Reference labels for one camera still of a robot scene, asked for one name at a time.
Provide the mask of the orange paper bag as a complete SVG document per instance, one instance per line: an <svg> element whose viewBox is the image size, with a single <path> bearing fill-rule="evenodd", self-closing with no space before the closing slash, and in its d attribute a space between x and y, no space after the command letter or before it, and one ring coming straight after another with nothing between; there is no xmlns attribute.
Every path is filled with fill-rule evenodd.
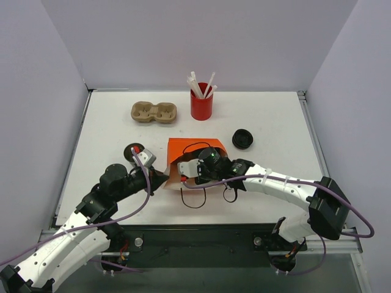
<svg viewBox="0 0 391 293"><path fill-rule="evenodd" d="M203 203L190 206L185 203L183 191L188 190L183 182L195 185L199 176L199 154L208 147L213 147L222 157L227 157L227 151L218 139L208 138L169 138L167 144L167 168L164 172L169 179L164 183L166 190L180 192L182 203L191 209L202 208L206 203L206 190L203 190Z"/></svg>

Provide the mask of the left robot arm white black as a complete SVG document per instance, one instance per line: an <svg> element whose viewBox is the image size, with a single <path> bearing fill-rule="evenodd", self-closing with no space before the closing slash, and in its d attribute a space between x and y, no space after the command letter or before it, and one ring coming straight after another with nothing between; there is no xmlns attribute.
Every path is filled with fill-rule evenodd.
<svg viewBox="0 0 391 293"><path fill-rule="evenodd" d="M127 170L121 164L108 166L54 235L23 262L1 270L4 290L54 292L97 253L123 248L129 243L125 230L111 218L118 211L118 203L142 190L151 196L168 179L153 167Z"/></svg>

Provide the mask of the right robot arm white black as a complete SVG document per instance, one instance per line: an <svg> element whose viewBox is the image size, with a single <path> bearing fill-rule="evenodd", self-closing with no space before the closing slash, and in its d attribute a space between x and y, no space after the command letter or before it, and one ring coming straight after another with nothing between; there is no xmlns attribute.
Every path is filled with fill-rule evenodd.
<svg viewBox="0 0 391 293"><path fill-rule="evenodd" d="M290 177L245 159L230 160L213 147L202 150L198 160L198 184L225 180L234 190L260 192L304 210L302 215L279 219L271 233L276 248L284 249L313 234L333 241L340 238L349 210L341 203L347 197L333 179Z"/></svg>

